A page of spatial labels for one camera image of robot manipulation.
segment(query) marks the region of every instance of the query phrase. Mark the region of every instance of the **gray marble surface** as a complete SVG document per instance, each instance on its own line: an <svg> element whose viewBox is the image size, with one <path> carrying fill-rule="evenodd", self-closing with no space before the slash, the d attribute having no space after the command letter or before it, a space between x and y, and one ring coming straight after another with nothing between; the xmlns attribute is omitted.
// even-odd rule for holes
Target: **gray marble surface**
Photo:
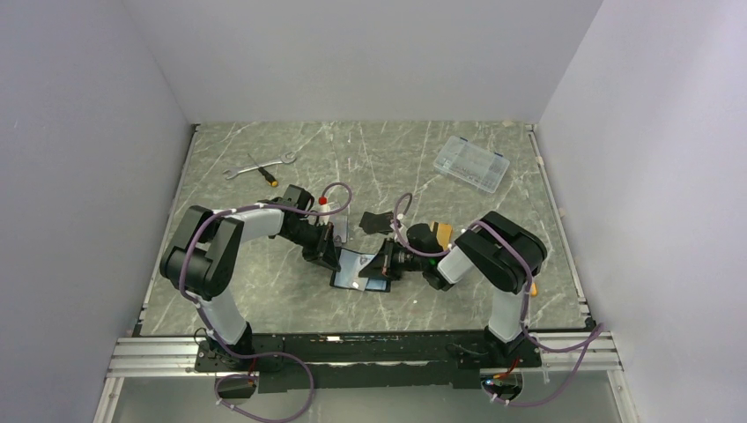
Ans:
<svg viewBox="0 0 747 423"><path fill-rule="evenodd" d="M452 136L465 137L511 164L495 194L437 174L433 161ZM536 234L549 251L531 301L534 328L583 325L571 270L523 124L512 122L252 122L199 126L188 170L178 194L169 239L185 209L200 204L232 208L281 195L295 184L318 196L334 181L354 190L349 249L375 252L383 235L358 228L364 211L392 210L404 192L415 194L405 224L437 220L465 227L497 210ZM222 172L295 151L291 165L269 170L280 186L256 172L227 181ZM336 189L331 201L344 201ZM291 242L258 239L240 248L230 289L256 332L480 329L491 313L492 286L473 271L448 292L433 290L419 273L393 283L391 293L329 286L330 271L303 260ZM192 333L200 322L194 306L160 276L148 300L142 333Z"/></svg>

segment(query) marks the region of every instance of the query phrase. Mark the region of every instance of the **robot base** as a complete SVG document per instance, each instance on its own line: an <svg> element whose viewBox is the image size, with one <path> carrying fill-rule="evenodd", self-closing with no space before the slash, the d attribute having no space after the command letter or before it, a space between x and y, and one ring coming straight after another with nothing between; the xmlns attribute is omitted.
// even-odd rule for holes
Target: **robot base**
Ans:
<svg viewBox="0 0 747 423"><path fill-rule="evenodd" d="M282 338L265 338L254 344L255 353L269 353L272 351L284 351L285 343ZM236 360L208 341L200 342L200 348L195 361L197 373L223 373L223 372L247 372L252 360ZM277 372L283 368L282 357L262 357L257 359L255 370L258 372Z"/></svg>

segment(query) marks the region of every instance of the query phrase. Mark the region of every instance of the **black bracket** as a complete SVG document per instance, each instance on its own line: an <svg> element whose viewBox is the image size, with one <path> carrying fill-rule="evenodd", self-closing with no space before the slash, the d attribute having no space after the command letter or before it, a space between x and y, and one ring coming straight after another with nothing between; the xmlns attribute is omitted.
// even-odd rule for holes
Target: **black bracket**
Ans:
<svg viewBox="0 0 747 423"><path fill-rule="evenodd" d="M285 342L279 337L261 337L254 342L255 353L271 353L285 350ZM214 348L209 341L202 341L197 349L195 371L197 373L247 372L252 360L234 360ZM258 372L277 372L283 368L283 357L257 359L254 369Z"/></svg>

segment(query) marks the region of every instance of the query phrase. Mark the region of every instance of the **white wall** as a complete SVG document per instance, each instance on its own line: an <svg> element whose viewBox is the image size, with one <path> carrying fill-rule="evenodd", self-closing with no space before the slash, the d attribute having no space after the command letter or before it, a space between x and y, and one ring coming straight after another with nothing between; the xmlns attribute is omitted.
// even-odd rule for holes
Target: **white wall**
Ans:
<svg viewBox="0 0 747 423"><path fill-rule="evenodd" d="M0 2L0 420L86 422L189 126L119 0Z"/></svg>
<svg viewBox="0 0 747 423"><path fill-rule="evenodd" d="M602 0L124 0L191 122L536 122Z"/></svg>
<svg viewBox="0 0 747 423"><path fill-rule="evenodd" d="M747 4L605 0L540 122L643 421L747 413Z"/></svg>

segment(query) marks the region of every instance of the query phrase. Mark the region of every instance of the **clear plastic organizer box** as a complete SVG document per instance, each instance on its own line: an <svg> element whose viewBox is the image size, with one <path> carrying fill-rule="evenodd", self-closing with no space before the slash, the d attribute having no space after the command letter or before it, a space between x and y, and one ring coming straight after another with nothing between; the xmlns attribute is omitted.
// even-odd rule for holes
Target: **clear plastic organizer box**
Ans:
<svg viewBox="0 0 747 423"><path fill-rule="evenodd" d="M492 194L498 189L508 163L497 153L462 138L450 137L433 165L442 174L451 174Z"/></svg>

